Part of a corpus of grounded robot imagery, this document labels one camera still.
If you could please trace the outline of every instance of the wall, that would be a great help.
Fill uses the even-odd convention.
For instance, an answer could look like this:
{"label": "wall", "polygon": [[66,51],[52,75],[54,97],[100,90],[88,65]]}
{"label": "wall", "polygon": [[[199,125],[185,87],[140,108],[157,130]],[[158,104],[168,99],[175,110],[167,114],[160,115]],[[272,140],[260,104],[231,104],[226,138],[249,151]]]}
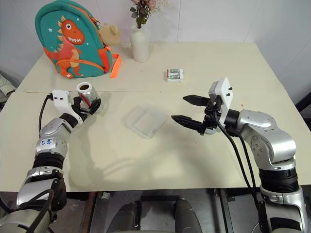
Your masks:
{"label": "wall", "polygon": [[[0,71],[15,84],[42,54],[34,20],[50,0],[0,0]],[[130,0],[77,0],[129,41]],[[170,0],[146,24],[150,41],[255,41],[296,103],[311,90],[310,0]]]}

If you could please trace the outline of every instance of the pink flower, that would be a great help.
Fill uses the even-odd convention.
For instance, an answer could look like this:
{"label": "pink flower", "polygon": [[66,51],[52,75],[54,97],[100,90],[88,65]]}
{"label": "pink flower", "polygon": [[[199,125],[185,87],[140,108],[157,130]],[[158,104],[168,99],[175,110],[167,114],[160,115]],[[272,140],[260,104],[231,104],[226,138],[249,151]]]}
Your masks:
{"label": "pink flower", "polygon": [[138,4],[140,2],[140,0],[131,0],[134,4]]}
{"label": "pink flower", "polygon": [[151,9],[155,9],[156,8],[156,0],[149,0],[149,1],[145,1],[146,5]]}

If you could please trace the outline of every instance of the backpack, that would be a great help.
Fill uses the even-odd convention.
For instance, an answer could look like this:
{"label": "backpack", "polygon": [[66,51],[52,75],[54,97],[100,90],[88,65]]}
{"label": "backpack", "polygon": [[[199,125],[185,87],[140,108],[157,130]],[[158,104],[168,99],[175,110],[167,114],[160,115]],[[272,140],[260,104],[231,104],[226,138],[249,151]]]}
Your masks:
{"label": "backpack", "polygon": [[71,0],[57,0],[43,6],[35,17],[35,30],[48,58],[62,76],[72,78],[99,76],[112,67],[118,74],[121,59],[111,53],[98,32],[92,14]]}

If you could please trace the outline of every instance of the clear plastic container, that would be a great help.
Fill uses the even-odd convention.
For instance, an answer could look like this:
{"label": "clear plastic container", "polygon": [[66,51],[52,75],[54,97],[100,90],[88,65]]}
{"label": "clear plastic container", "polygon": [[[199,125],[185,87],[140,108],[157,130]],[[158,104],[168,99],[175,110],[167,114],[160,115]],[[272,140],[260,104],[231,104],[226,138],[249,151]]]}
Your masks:
{"label": "clear plastic container", "polygon": [[152,105],[137,106],[125,119],[125,125],[144,138],[151,138],[167,120],[167,115]]}

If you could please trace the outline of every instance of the orange dinosaur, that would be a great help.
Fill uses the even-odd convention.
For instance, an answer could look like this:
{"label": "orange dinosaur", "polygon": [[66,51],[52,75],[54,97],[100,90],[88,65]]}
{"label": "orange dinosaur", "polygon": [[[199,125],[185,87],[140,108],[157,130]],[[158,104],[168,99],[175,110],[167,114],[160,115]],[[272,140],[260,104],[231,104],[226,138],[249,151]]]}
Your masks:
{"label": "orange dinosaur", "polygon": [[[77,26],[68,19],[65,19],[64,16],[61,18],[62,22],[58,22],[58,26],[60,29],[58,32],[62,35],[58,35],[58,39],[62,41],[62,44],[59,44],[57,50],[54,52],[48,51],[44,48],[45,54],[49,57],[49,59],[53,62],[53,60],[63,60],[63,59],[79,59],[79,54],[82,52],[77,49],[74,45],[81,45],[84,43],[84,35],[77,28]],[[79,73],[80,66],[79,63],[76,62],[61,62],[59,63],[60,74],[64,77],[72,79],[73,74],[69,73],[67,70],[72,67],[73,72],[78,76],[83,76],[83,74]]]}

